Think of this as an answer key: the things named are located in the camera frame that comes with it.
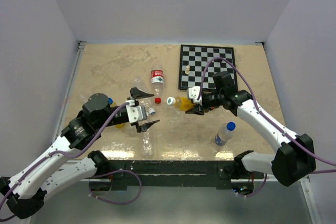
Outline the black white chessboard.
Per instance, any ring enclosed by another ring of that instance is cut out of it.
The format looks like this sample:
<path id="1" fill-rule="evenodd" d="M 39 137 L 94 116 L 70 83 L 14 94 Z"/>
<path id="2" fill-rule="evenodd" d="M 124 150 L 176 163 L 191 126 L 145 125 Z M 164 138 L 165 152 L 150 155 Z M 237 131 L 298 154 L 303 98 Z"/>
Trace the black white chessboard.
<path id="1" fill-rule="evenodd" d="M 234 49 L 232 47 L 181 45 L 180 71 L 178 89 L 186 90 L 203 83 L 203 90 L 215 89 L 212 76 L 218 72 L 230 73 L 234 84 L 237 74 L 232 68 L 235 64 Z M 186 66 L 190 66 L 190 74 L 186 75 Z"/>

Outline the red label clear bottle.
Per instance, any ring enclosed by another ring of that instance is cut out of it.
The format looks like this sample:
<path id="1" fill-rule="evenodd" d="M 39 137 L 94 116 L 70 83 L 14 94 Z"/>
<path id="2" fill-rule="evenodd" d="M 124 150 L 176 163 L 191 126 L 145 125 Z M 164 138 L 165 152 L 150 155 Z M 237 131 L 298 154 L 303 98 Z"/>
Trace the red label clear bottle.
<path id="1" fill-rule="evenodd" d="M 162 102 L 164 90 L 164 71 L 161 65 L 155 64 L 151 70 L 151 86 L 154 92 L 154 103 L 160 104 Z"/>

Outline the long clear crushed bottle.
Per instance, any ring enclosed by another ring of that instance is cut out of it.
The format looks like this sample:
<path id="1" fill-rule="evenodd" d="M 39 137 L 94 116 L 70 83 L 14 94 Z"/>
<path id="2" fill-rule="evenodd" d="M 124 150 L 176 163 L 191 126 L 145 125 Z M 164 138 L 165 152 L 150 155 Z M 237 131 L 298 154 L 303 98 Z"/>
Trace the long clear crushed bottle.
<path id="1" fill-rule="evenodd" d="M 154 153 L 153 135 L 150 130 L 147 130 L 142 135 L 142 155 L 144 157 L 151 157 Z"/>

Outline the yellow tea bottle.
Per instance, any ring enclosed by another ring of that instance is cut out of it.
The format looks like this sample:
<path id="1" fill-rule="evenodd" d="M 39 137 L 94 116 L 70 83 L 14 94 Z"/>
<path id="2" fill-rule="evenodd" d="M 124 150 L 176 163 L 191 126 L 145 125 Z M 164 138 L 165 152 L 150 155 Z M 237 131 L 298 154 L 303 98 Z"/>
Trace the yellow tea bottle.
<path id="1" fill-rule="evenodd" d="M 195 106 L 195 104 L 193 104 L 192 101 L 186 97 L 168 97 L 166 103 L 167 105 L 173 106 L 174 108 L 184 112 L 192 109 Z"/>

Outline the white chess piece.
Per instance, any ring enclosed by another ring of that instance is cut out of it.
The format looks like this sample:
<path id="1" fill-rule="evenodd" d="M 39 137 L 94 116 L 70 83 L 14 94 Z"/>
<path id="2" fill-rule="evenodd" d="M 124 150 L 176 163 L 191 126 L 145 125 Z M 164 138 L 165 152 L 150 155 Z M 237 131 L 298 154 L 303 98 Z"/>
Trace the white chess piece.
<path id="1" fill-rule="evenodd" d="M 186 66 L 185 74 L 186 75 L 190 74 L 190 66 Z"/>

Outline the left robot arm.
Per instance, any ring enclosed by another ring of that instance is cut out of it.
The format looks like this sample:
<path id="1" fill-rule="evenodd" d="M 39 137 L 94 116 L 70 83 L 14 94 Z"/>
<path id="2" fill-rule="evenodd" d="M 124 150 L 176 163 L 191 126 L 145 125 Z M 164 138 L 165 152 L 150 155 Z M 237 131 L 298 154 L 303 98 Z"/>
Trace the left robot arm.
<path id="1" fill-rule="evenodd" d="M 77 117 L 46 151 L 18 174 L 1 177 L 1 204 L 8 206 L 13 217 L 26 219 L 38 212 L 54 194 L 77 181 L 105 177 L 110 171 L 110 163 L 100 151 L 90 152 L 71 167 L 61 167 L 85 153 L 108 126 L 129 123 L 138 133 L 146 132 L 154 122 L 147 122 L 146 108 L 139 104 L 139 100 L 152 96 L 133 87 L 125 103 L 111 106 L 107 95 L 91 95 Z"/>

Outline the clear bottle far left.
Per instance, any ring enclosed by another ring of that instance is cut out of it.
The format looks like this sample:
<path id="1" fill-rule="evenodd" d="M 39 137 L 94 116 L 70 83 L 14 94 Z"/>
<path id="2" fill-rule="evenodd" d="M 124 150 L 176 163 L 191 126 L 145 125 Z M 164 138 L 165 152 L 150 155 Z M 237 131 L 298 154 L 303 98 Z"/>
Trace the clear bottle far left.
<path id="1" fill-rule="evenodd" d="M 82 103 L 82 104 L 85 104 L 85 103 L 87 103 L 88 101 L 89 101 L 89 99 L 90 99 L 90 94 L 89 93 L 84 93 L 84 92 L 82 92 L 82 93 L 79 93 L 79 95 L 78 95 L 78 99 L 79 99 L 79 101 Z"/>

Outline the blue cap Pepsi bottle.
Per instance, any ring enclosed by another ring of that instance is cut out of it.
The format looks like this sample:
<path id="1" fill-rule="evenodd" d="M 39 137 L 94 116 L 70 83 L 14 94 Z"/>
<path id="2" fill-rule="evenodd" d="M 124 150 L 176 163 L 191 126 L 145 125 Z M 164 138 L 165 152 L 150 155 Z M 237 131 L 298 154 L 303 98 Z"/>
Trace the blue cap Pepsi bottle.
<path id="1" fill-rule="evenodd" d="M 224 123 L 214 137 L 216 145 L 224 146 L 233 137 L 235 128 L 234 122 Z"/>

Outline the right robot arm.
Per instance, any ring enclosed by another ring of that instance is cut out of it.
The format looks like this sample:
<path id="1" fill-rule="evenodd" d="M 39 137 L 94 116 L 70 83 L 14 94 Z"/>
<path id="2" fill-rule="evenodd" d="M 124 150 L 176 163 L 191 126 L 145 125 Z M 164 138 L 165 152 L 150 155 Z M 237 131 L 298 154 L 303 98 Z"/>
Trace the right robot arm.
<path id="1" fill-rule="evenodd" d="M 284 186 L 290 186 L 316 170 L 315 158 L 304 150 L 314 151 L 307 134 L 298 135 L 270 116 L 246 90 L 237 90 L 228 72 L 213 75 L 215 88 L 202 91 L 199 86 L 187 89 L 187 98 L 194 103 L 188 114 L 204 115 L 222 106 L 248 123 L 272 147 L 274 154 L 245 151 L 234 159 L 234 173 L 246 178 L 252 172 L 274 175 Z"/>

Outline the clear bottle white cap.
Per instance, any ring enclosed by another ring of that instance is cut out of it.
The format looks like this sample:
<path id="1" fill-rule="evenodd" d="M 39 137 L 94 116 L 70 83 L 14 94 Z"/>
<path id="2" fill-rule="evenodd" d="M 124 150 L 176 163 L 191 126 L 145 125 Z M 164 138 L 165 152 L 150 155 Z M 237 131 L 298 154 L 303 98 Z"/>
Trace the clear bottle white cap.
<path id="1" fill-rule="evenodd" d="M 139 105 L 138 100 L 129 98 L 126 100 L 126 110 L 128 115 L 128 122 L 131 126 L 135 126 L 137 133 L 144 133 L 155 123 L 158 122 L 144 122 L 148 119 L 147 111 L 144 105 Z"/>

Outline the black base frame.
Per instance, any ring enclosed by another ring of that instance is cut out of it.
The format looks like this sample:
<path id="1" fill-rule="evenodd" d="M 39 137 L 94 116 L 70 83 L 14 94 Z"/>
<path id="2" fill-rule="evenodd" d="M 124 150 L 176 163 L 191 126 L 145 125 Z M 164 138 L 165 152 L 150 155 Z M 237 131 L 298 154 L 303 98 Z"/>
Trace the black base frame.
<path id="1" fill-rule="evenodd" d="M 153 160 L 108 160 L 100 151 L 91 151 L 88 158 L 98 166 L 95 175 L 108 182 L 90 182 L 94 191 L 127 190 L 137 186 L 134 172 L 143 187 L 215 187 L 218 190 L 237 190 L 239 183 L 232 180 L 262 179 L 259 172 L 247 172 L 236 161 L 153 161 Z"/>

